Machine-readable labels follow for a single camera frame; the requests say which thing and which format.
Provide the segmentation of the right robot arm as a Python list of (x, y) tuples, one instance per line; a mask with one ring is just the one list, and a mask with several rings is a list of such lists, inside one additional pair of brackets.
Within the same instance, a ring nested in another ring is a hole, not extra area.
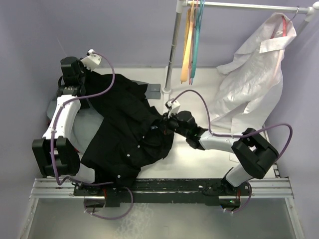
[(263, 179), (277, 161), (278, 151), (253, 128), (246, 129), (238, 138), (217, 137), (207, 128), (198, 126), (189, 111), (163, 115), (165, 133), (185, 137), (187, 144), (199, 150), (219, 150), (233, 153), (239, 160), (221, 179), (222, 191), (233, 195), (239, 186), (251, 179)]

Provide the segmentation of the black button shirt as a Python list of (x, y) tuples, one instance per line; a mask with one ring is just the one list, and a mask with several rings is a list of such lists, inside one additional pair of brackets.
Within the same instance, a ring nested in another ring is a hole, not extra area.
[(87, 72), (86, 92), (103, 121), (81, 159), (95, 170), (98, 182), (130, 187), (141, 168), (167, 157), (173, 133), (164, 129), (162, 115), (145, 96), (147, 85), (139, 85), (121, 74)]

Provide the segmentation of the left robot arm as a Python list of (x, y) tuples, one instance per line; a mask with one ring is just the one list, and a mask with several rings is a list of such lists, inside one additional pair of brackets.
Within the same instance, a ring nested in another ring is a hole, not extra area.
[(71, 144), (71, 131), (75, 117), (81, 108), (88, 108), (86, 99), (85, 66), (76, 57), (65, 57), (61, 61), (62, 76), (58, 80), (56, 107), (47, 131), (41, 139), (32, 143), (40, 173), (44, 176), (66, 176), (85, 183), (91, 195), (101, 193), (103, 184), (95, 178), (95, 171), (80, 162), (80, 157)]

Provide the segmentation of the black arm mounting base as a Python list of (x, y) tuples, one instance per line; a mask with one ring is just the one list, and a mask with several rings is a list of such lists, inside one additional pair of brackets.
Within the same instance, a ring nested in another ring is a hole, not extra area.
[(137, 179), (129, 189), (117, 185), (74, 187), (74, 196), (104, 201), (105, 207), (131, 202), (239, 207), (239, 197), (247, 195), (247, 183), (233, 187), (225, 179)]

